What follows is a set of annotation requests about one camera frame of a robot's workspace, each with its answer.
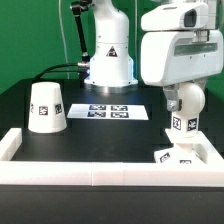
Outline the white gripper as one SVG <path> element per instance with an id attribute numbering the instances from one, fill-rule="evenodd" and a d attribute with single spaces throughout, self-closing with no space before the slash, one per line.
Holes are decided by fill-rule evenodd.
<path id="1" fill-rule="evenodd" d="M 164 86 L 170 112 L 181 108 L 177 83 L 196 79 L 204 90 L 206 77 L 224 68 L 219 9 L 218 1 L 163 1 L 141 18 L 141 77 L 147 85 Z"/>

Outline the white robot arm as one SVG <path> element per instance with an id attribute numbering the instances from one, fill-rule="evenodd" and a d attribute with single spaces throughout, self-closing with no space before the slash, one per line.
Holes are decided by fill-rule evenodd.
<path id="1" fill-rule="evenodd" d="M 120 89 L 135 85 L 128 53 L 129 19 L 111 0 L 93 0 L 96 50 L 89 86 Z M 180 109 L 179 85 L 204 82 L 224 66 L 223 35 L 217 25 L 218 0 L 166 0 L 141 17 L 140 49 L 144 83 L 161 86 L 170 111 Z"/>

